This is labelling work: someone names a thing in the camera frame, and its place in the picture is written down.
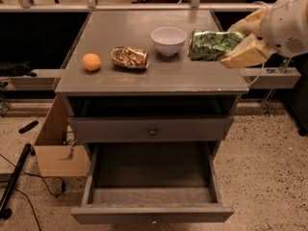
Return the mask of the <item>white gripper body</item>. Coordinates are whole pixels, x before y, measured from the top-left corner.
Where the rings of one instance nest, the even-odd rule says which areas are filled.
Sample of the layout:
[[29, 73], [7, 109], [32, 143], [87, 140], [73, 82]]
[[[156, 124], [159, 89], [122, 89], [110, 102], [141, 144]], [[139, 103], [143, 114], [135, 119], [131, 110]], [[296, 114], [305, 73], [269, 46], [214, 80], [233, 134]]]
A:
[[277, 0], [261, 23], [261, 37], [280, 56], [308, 52], [308, 0]]

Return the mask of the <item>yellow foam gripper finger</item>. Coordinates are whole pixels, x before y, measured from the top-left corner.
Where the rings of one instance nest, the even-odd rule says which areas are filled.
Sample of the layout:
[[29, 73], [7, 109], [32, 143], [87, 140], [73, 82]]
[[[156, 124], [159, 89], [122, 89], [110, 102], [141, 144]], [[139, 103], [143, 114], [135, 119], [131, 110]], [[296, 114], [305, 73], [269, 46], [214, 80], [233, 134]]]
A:
[[245, 68], [264, 64], [276, 50], [254, 34], [244, 38], [233, 50], [218, 58], [227, 68]]
[[245, 18], [232, 24], [228, 29], [228, 32], [238, 32], [249, 36], [254, 34], [256, 37], [261, 36], [261, 23], [267, 13], [269, 12], [268, 7], [262, 7], [253, 13], [250, 13]]

